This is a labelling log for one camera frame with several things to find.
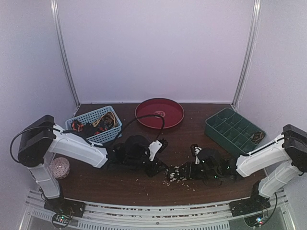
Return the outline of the black white floral tie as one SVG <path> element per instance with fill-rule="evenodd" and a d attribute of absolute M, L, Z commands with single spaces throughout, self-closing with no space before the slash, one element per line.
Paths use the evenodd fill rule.
<path fill-rule="evenodd" d="M 167 179 L 169 182 L 185 181 L 187 180 L 186 171 L 179 166 L 172 166 L 166 170 Z"/>

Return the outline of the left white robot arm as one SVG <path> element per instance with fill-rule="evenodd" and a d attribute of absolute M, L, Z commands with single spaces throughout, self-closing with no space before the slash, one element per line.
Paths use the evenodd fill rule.
<path fill-rule="evenodd" d="M 157 153 L 167 147 L 165 139 L 156 138 L 149 142 L 141 135 L 133 135 L 123 143 L 112 140 L 108 145 L 98 144 L 82 137 L 77 131 L 64 130 L 54 123 L 51 115 L 43 116 L 18 133 L 11 140 L 9 151 L 12 151 L 17 138 L 20 138 L 19 150 L 17 157 L 12 159 L 31 172 L 46 199 L 59 213 L 69 209 L 69 202 L 62 197 L 60 185 L 45 162 L 48 153 L 74 158 L 95 168 L 106 164 L 143 168 L 149 177 L 167 169 L 167 165 L 157 157 Z"/>

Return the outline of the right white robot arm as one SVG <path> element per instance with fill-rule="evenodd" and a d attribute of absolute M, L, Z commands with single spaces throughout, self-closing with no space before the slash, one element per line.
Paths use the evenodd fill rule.
<path fill-rule="evenodd" d="M 228 160 L 219 159 L 214 149 L 191 147 L 195 161 L 184 164 L 180 172 L 190 180 L 246 178 L 276 163 L 280 165 L 255 184 L 254 195 L 246 200 L 249 211 L 257 211 L 273 194 L 293 178 L 307 172 L 307 133 L 285 125 L 274 140 L 254 151 Z"/>

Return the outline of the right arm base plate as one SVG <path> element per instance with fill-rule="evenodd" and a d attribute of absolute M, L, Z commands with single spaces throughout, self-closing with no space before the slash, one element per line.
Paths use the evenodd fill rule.
<path fill-rule="evenodd" d="M 229 207 L 233 217 L 244 216 L 244 222 L 249 227 L 258 228 L 265 223 L 271 204 L 268 198 L 252 195 L 250 198 L 230 202 Z"/>

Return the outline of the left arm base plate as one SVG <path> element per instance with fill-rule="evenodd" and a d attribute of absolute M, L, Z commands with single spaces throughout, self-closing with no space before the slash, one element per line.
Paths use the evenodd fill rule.
<path fill-rule="evenodd" d="M 48 199 L 41 193 L 44 209 L 54 212 L 51 223 L 57 229 L 63 229 L 70 225 L 74 217 L 82 218 L 86 204 L 80 201 L 65 199 L 62 195 L 55 199 Z"/>

